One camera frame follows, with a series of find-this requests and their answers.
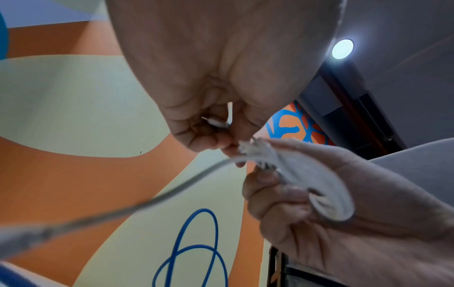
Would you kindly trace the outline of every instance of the ceiling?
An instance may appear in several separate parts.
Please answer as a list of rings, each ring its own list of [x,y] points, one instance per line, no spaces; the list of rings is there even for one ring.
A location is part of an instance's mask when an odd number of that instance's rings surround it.
[[[454,137],[454,1],[348,0],[338,38],[407,146]]]

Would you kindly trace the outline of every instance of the painted wall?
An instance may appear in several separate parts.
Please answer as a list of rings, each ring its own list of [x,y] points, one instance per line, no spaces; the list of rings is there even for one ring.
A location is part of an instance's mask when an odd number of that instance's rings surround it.
[[[122,57],[102,1],[0,1],[0,13],[0,224],[62,222],[125,207],[223,158],[188,151],[169,134]],[[274,115],[259,135],[331,143],[298,104]],[[241,197],[252,168],[228,167],[163,206],[10,262],[67,286],[151,286],[185,220],[208,208],[218,220],[229,285],[263,286],[269,245]],[[202,214],[181,247],[213,246],[214,234]],[[173,286],[201,285],[211,256],[182,254]],[[161,274],[157,286],[163,280]],[[223,284],[216,259],[208,286]]]

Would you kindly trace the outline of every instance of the ceiling light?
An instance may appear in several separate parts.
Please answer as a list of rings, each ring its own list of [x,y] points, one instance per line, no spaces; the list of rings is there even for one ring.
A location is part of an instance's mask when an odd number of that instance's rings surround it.
[[[352,40],[341,40],[334,45],[334,48],[332,49],[332,56],[338,60],[344,59],[350,55],[351,51],[353,51],[353,46],[354,44]]]

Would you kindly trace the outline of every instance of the fingernail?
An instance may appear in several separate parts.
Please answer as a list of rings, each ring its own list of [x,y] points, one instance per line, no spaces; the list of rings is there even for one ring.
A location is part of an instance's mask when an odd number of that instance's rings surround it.
[[[278,177],[276,175],[276,172],[272,170],[262,170],[257,174],[257,180],[260,183],[277,183]]]
[[[308,194],[307,189],[295,185],[285,185],[282,187],[282,192],[290,197],[301,197]]]

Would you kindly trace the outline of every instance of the skin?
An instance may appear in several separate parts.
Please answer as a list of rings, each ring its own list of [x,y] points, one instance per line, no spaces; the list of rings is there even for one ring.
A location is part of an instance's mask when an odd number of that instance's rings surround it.
[[[332,169],[356,205],[347,223],[319,218],[308,192],[282,186],[275,172],[256,169],[244,182],[248,210],[262,235],[300,264],[349,286],[451,286],[454,209],[405,178],[339,148],[270,140]]]
[[[116,36],[171,133],[231,156],[321,66],[344,0],[107,0]],[[229,131],[201,116],[227,120]]]

